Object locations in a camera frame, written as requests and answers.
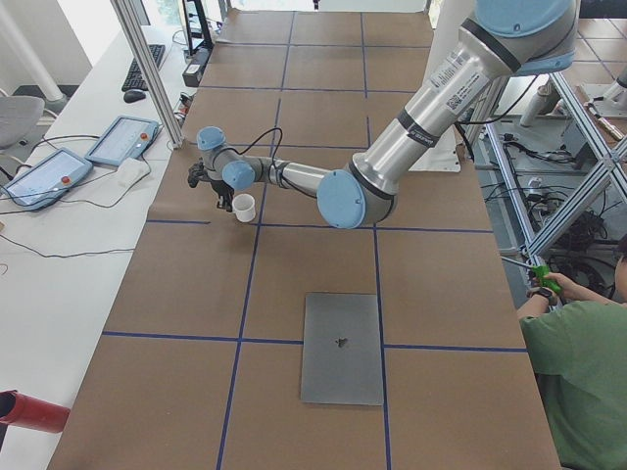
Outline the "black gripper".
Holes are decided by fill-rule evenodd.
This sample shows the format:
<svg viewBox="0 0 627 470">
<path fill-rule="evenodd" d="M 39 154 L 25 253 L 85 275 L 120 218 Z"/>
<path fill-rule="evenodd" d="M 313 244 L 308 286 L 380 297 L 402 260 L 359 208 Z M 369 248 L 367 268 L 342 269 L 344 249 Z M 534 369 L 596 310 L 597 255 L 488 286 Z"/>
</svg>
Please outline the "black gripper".
<svg viewBox="0 0 627 470">
<path fill-rule="evenodd" d="M 217 193 L 217 209 L 232 212 L 233 193 L 231 187 L 213 171 L 206 169 L 201 161 L 198 161 L 189 167 L 187 183 L 190 188 L 196 188 L 200 182 L 209 183 Z"/>
</svg>

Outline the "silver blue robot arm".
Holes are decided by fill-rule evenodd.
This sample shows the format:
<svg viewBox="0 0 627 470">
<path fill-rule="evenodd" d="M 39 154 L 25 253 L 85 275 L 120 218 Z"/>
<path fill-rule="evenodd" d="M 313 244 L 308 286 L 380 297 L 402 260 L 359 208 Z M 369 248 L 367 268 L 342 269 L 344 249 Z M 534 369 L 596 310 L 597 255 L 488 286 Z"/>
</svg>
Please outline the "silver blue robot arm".
<svg viewBox="0 0 627 470">
<path fill-rule="evenodd" d="M 563 71 L 574 57 L 577 1 L 478 1 L 458 28 L 458 43 L 363 153 L 340 169 L 247 156 L 223 131 L 202 128 L 198 162 L 187 182 L 208 182 L 217 207 L 231 212 L 234 194 L 257 182 L 294 189 L 316 200 L 328 225 L 353 229 L 388 217 L 401 177 L 495 80 Z"/>
</svg>

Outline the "person's hand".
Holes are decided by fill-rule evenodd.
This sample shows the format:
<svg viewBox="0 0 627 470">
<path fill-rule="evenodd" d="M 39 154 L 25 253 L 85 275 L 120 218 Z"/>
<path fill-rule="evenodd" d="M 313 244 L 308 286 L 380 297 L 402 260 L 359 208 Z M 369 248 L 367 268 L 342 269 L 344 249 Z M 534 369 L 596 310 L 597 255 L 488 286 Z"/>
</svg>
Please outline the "person's hand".
<svg viewBox="0 0 627 470">
<path fill-rule="evenodd" d="M 577 284 L 561 273 L 549 272 L 542 277 L 542 281 L 546 287 L 565 298 L 574 299 L 577 294 Z"/>
</svg>

